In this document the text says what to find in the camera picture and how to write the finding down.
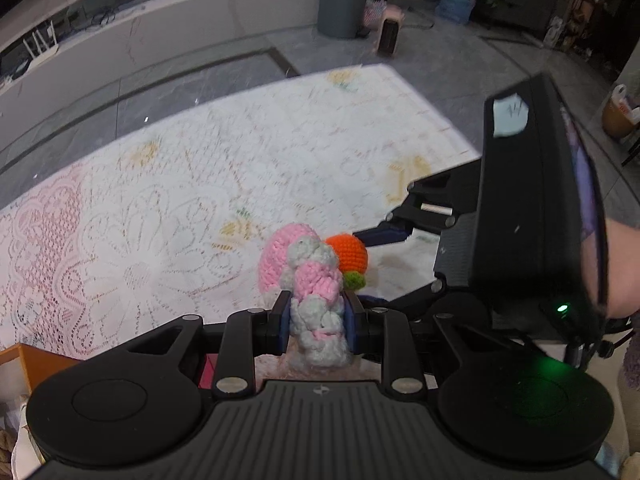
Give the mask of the person's right forearm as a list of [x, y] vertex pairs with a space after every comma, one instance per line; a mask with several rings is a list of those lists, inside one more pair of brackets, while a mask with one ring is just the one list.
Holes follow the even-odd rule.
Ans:
[[608, 242], [608, 291], [598, 300], [598, 274], [582, 267], [588, 295], [608, 318], [626, 318], [639, 310], [639, 230], [613, 219], [605, 220]]

